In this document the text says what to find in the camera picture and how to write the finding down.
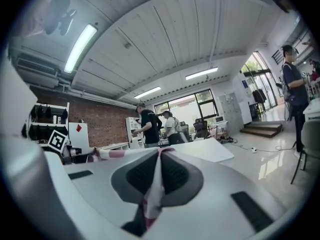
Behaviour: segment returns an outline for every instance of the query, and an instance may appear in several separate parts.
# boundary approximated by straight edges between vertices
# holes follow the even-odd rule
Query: wooden platform
[[[280,133],[282,124],[248,124],[240,130],[241,133],[272,138]]]

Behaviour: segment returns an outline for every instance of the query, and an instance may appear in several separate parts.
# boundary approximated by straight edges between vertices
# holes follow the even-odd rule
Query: ceiling
[[[71,0],[77,14],[66,36],[25,38],[20,53],[57,65],[87,24],[98,32],[71,75],[71,88],[130,104],[157,86],[156,98],[197,85],[226,81],[240,70],[266,34],[270,0]],[[185,76],[218,67],[186,80]]]

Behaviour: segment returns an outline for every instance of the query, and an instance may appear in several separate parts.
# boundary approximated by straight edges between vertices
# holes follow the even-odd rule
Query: red brick wall
[[[78,123],[83,119],[87,123],[90,147],[128,142],[126,118],[137,116],[133,109],[38,88],[31,88],[31,90],[37,96],[39,103],[67,106],[67,102],[69,102],[69,122]]]

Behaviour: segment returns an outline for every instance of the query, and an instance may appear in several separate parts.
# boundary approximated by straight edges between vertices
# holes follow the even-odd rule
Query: light fixture
[[[216,66],[216,67],[213,67],[213,68],[210,68],[210,69],[207,69],[207,70],[195,73],[195,74],[190,74],[185,77],[185,80],[189,80],[189,79],[200,77],[200,76],[212,73],[212,72],[216,72],[217,70],[218,70],[218,67]]]
[[[90,39],[94,36],[94,34],[97,32],[97,29],[88,24],[78,37],[77,41],[75,42],[68,60],[66,61],[65,67],[64,67],[64,72],[66,73],[71,73],[74,70],[74,67],[77,63],[77,60],[80,57],[80,54],[83,52],[84,48],[90,41]]]
[[[156,91],[159,91],[159,90],[161,90],[161,88],[158,86],[158,87],[156,87],[156,88],[153,88],[153,89],[151,89],[151,90],[148,90],[148,91],[146,91],[146,92],[144,92],[144,93],[141,93],[141,94],[139,94],[139,95],[137,95],[137,96],[134,96],[136,99],[139,99],[139,98],[141,98],[141,97],[143,97],[143,96],[146,96],[146,95],[148,95],[148,94],[152,94],[152,93],[154,93],[154,92],[156,92]]]

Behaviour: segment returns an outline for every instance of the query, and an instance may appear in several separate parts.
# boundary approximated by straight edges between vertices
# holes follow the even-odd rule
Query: dark blue t-shirt
[[[295,65],[292,65],[291,63],[286,62],[283,65],[282,70],[283,77],[288,85],[293,81],[302,79],[300,71],[297,69]],[[295,88],[290,88],[289,91],[290,94],[295,97],[292,101],[292,105],[300,106],[308,103],[308,93],[304,85],[300,85]]]

